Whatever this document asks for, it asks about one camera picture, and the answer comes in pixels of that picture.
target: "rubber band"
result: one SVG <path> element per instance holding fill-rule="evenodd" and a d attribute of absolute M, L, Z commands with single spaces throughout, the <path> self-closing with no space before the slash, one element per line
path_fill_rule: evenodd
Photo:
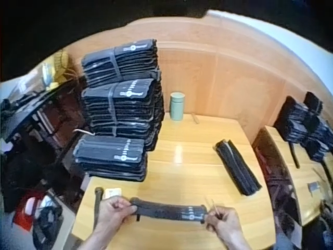
<path fill-rule="evenodd" d="M 95 135 L 95 133 L 92 133 L 92 132 L 89 132 L 89 131 L 86 131 L 86 130 L 83 130 L 83 129 L 74 129 L 73 132 L 81 132 L 81 133 L 84 133 L 84 134 Z"/>
<path fill-rule="evenodd" d="M 112 121 L 114 121 L 114 126 L 112 126 L 112 135 L 114 137 L 117 136 L 117 116 L 116 116 L 116 109 L 114 108 L 114 102 L 113 102 L 113 93 L 115 88 L 118 86 L 118 83 L 111 84 L 109 94 L 108 94 L 108 101 L 109 101 L 109 112 L 111 114 Z"/>
<path fill-rule="evenodd" d="M 124 80 L 124 79 L 123 79 L 123 76 L 122 76 L 121 73 L 120 73 L 120 69 L 119 69 L 119 66 L 118 66 L 118 64 L 117 64 L 116 57 L 115 57 L 115 55 L 114 55 L 114 48 L 110 49 L 110 51 L 109 51 L 109 56 L 110 56 L 110 61 L 111 61 L 111 63 L 113 64 L 114 70 L 115 70 L 115 72 L 116 72 L 116 74 L 117 74 L 118 81 L 120 81 L 120 82 L 123 81 L 123 80 Z"/>

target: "small white card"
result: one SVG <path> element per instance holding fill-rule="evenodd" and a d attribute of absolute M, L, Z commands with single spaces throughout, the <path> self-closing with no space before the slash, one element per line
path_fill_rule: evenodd
<path fill-rule="evenodd" d="M 121 188 L 116 189 L 105 189 L 104 191 L 104 199 L 108 199 L 113 196 L 121 196 Z"/>

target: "white wall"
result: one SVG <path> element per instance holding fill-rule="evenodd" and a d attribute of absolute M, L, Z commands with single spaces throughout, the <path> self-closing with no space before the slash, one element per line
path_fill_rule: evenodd
<path fill-rule="evenodd" d="M 239 16 L 227 12 L 210 10 L 210 14 L 221 15 L 252 26 L 281 42 L 301 58 L 319 76 L 333 95 L 333 54 L 313 42 L 289 30 L 268 22 Z"/>

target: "wooden table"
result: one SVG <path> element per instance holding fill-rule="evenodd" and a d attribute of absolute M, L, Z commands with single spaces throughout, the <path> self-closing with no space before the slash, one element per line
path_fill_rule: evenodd
<path fill-rule="evenodd" d="M 260 134 L 264 135 L 265 140 L 272 141 L 272 144 L 281 156 L 281 164 L 287 169 L 296 194 L 297 210 L 301 224 L 302 226 L 308 224 L 319 215 L 321 199 L 324 197 L 332 198 L 323 167 L 320 163 L 310 160 L 305 149 L 300 144 L 294 144 L 295 154 L 300 165 L 300 168 L 297 169 L 288 142 L 282 139 L 275 128 L 265 126 Z M 333 173 L 333 157 L 327 154 L 325 159 L 327 159 L 326 164 L 329 166 L 331 173 Z M 316 181 L 320 183 L 321 190 L 311 194 L 308 183 Z"/>
<path fill-rule="evenodd" d="M 155 151 L 148 156 L 148 174 L 143 183 L 93 177 L 82 199 L 72 233 L 86 239 L 92 232 L 94 189 L 121 188 L 128 198 L 175 204 L 235 207 L 246 239 L 253 249 L 275 243 L 274 218 L 267 187 L 252 147 L 235 120 L 191 115 L 180 122 L 169 115 L 163 122 Z M 213 150 L 216 142 L 231 139 L 253 171 L 262 188 L 254 195 L 240 195 L 225 167 Z M 109 247 L 112 249 L 221 249 L 216 235 L 196 222 L 141 217 L 121 227 Z"/>

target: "cylindrical container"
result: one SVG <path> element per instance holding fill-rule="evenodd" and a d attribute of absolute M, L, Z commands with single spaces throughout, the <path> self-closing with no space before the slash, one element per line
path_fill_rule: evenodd
<path fill-rule="evenodd" d="M 181 121 L 184 114 L 185 94 L 173 92 L 170 96 L 170 117 L 174 121 Z"/>

